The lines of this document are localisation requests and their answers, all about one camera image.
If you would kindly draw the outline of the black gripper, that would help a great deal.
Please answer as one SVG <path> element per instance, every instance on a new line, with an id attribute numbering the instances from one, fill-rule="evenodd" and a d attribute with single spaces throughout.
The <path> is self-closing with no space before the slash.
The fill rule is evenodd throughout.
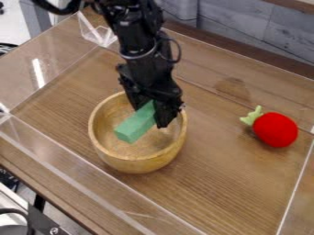
<path id="1" fill-rule="evenodd" d="M 172 79 L 172 68 L 178 59 L 170 51 L 120 53 L 120 56 L 125 62 L 116 65 L 116 71 L 128 102 L 139 110 L 149 100 L 155 100 L 156 127 L 167 128 L 183 105 L 183 90 Z"/>

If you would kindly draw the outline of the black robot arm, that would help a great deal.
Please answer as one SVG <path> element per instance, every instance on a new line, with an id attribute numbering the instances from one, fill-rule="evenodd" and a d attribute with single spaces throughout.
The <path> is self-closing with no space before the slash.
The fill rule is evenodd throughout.
<path id="1" fill-rule="evenodd" d="M 183 91 L 172 79 L 174 65 L 182 55 L 172 54 L 175 40 L 161 30 L 163 10 L 155 0 L 69 0 L 59 8 L 48 0 L 31 0 L 48 12 L 63 16 L 87 3 L 103 16 L 119 41 L 119 54 L 125 60 L 116 65 L 119 83 L 135 109 L 153 103 L 153 119 L 166 128 L 180 112 Z"/>

